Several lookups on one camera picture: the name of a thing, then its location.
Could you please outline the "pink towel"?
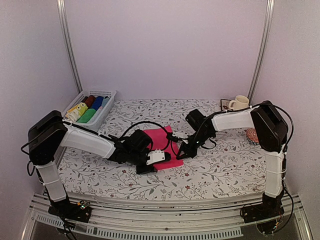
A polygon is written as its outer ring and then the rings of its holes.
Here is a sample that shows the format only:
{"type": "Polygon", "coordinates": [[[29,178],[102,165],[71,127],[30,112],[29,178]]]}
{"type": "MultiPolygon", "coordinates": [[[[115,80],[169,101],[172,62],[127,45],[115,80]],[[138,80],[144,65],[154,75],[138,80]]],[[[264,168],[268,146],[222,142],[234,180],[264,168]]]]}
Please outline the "pink towel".
{"type": "MultiPolygon", "coordinates": [[[[155,128],[155,129],[145,129],[143,130],[149,137],[151,137],[153,141],[153,150],[162,150],[168,143],[167,134],[162,128],[155,128]]],[[[175,167],[181,167],[184,165],[183,160],[177,160],[176,155],[174,153],[178,152],[178,145],[173,142],[172,145],[169,146],[164,150],[165,152],[169,153],[171,156],[170,161],[163,162],[163,163],[155,163],[154,167],[157,171],[166,170],[175,167]]]]}

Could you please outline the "green and cream patterned towel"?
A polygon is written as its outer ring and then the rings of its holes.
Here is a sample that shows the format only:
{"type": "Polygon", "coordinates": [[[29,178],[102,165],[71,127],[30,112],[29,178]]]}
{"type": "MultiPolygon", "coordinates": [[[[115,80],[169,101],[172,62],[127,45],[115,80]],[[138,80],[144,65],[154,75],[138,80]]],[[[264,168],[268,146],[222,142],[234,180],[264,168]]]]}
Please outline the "green and cream patterned towel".
{"type": "Polygon", "coordinates": [[[69,109],[65,117],[72,122],[77,122],[87,109],[87,105],[84,102],[80,102],[75,107],[69,109]]]}

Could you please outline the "right robot arm white sleeve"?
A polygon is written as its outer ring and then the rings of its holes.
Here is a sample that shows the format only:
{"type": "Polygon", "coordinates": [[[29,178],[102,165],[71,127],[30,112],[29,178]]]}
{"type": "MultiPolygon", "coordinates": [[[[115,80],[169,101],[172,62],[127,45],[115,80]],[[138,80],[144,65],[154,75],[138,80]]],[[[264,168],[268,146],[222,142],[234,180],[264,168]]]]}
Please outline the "right robot arm white sleeve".
{"type": "Polygon", "coordinates": [[[244,206],[240,215],[245,223],[281,216],[284,214],[282,197],[287,171],[286,154],[293,136],[294,124],[283,118],[286,111],[266,100],[245,109],[214,112],[204,116],[195,109],[186,116],[194,133],[215,134],[230,129],[254,128],[266,161],[266,182],[262,202],[244,206]]]}

